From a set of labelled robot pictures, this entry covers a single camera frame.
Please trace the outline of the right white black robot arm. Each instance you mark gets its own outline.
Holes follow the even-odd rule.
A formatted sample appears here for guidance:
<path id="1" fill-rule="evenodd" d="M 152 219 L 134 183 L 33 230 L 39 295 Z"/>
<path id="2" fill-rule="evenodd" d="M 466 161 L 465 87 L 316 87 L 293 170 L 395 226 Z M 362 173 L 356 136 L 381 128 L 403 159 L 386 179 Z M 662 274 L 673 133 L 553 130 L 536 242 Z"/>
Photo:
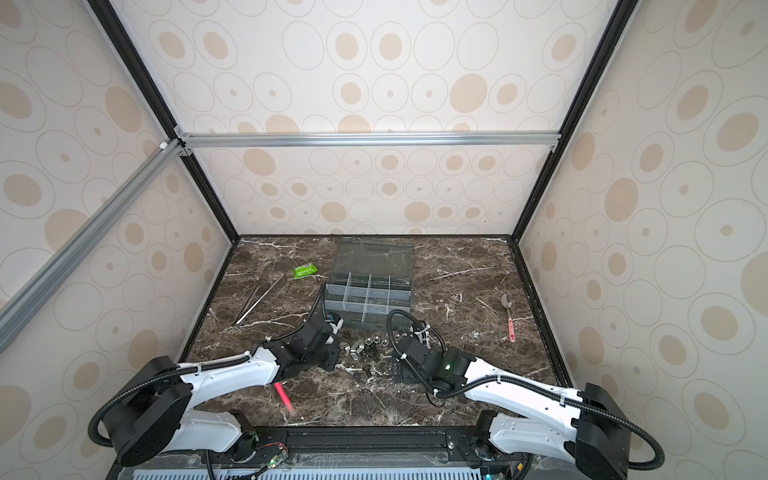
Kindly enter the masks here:
<path id="1" fill-rule="evenodd" d="M 434 398 L 498 407 L 480 421 L 480 436 L 497 451 L 572 463 L 590 479 L 625 479 L 664 465 L 661 444 L 630 421 L 605 389 L 558 387 L 504 371 L 467 352 L 429 348 L 416 333 L 389 336 L 393 357 Z"/>

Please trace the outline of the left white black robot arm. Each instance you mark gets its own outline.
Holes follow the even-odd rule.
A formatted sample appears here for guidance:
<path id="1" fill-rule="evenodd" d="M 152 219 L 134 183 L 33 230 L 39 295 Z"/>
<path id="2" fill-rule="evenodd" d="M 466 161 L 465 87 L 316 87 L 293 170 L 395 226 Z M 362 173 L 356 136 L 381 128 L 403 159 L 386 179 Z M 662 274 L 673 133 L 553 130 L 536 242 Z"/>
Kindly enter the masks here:
<path id="1" fill-rule="evenodd" d="M 340 353 L 336 313 L 311 319 L 290 334 L 240 355 L 175 364 L 161 356 L 146 364 L 102 405 L 87 426 L 91 442 L 111 447 L 126 467 L 160 453 L 209 450 L 248 456 L 251 426 L 238 412 L 199 405 L 242 389 L 284 382 L 313 367 L 334 369 Z"/>

